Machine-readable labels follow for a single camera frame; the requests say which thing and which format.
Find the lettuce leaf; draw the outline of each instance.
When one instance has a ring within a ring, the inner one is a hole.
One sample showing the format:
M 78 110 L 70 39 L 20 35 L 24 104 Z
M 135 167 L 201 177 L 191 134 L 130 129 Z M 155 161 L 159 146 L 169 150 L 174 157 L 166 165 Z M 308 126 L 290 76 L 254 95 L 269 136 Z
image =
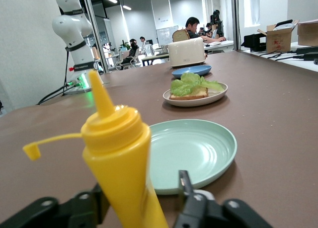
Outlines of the lettuce leaf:
M 210 88 L 216 91 L 224 91 L 217 81 L 207 81 L 194 73 L 182 74 L 180 80 L 176 79 L 171 83 L 170 92 L 175 96 L 189 95 L 200 87 Z

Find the toaster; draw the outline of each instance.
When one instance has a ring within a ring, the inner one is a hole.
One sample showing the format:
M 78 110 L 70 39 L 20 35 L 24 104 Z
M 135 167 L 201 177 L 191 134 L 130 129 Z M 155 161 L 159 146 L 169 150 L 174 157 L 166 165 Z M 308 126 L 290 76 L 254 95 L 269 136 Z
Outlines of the toaster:
M 202 64 L 206 59 L 201 37 L 169 43 L 168 50 L 173 68 Z

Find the metal pole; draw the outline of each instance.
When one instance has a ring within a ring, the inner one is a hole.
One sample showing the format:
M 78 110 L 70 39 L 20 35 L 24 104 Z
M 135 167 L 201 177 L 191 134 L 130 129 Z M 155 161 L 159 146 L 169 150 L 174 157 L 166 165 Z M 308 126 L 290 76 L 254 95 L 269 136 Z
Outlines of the metal pole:
M 239 38 L 239 0 L 232 0 L 234 50 L 240 49 Z
M 99 31 L 98 31 L 98 27 L 97 27 L 94 11 L 93 11 L 93 6 L 91 5 L 91 1 L 90 0 L 84 0 L 84 2 L 85 2 L 86 9 L 87 9 L 87 14 L 88 14 L 89 20 L 90 20 L 90 22 L 91 22 L 91 24 L 93 26 L 93 34 L 94 34 L 94 37 L 95 37 L 97 50 L 99 51 L 99 54 L 100 54 L 101 66 L 103 67 L 104 71 L 106 73 L 108 73 L 109 70 L 108 70 L 108 67 L 107 67 L 107 63 L 106 63 L 106 59 L 105 59 L 105 55 L 104 55 L 104 51 L 103 51 L 103 46 L 101 44 Z

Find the toast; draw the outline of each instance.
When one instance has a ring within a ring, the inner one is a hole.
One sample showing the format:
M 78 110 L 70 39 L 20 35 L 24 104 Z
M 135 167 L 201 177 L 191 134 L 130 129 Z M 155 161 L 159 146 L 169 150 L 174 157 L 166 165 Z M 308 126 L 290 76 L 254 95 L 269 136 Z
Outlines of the toast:
M 175 31 L 172 35 L 172 40 L 174 42 L 184 41 L 190 39 L 188 31 L 186 29 L 179 29 Z
M 195 100 L 202 99 L 209 96 L 209 91 L 206 87 L 202 87 L 199 91 L 195 91 L 191 94 L 184 96 L 175 96 L 173 94 L 170 95 L 170 100 Z

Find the mustard bottle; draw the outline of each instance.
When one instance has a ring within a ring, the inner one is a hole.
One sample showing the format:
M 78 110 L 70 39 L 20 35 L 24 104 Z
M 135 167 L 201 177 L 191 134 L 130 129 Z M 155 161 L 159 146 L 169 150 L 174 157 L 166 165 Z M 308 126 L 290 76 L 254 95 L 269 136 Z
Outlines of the mustard bottle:
M 115 210 L 123 228 L 168 228 L 150 181 L 150 128 L 132 107 L 114 106 L 96 71 L 89 73 L 97 112 L 79 134 L 68 134 L 23 147 L 31 160 L 39 144 L 83 138 L 83 159 Z

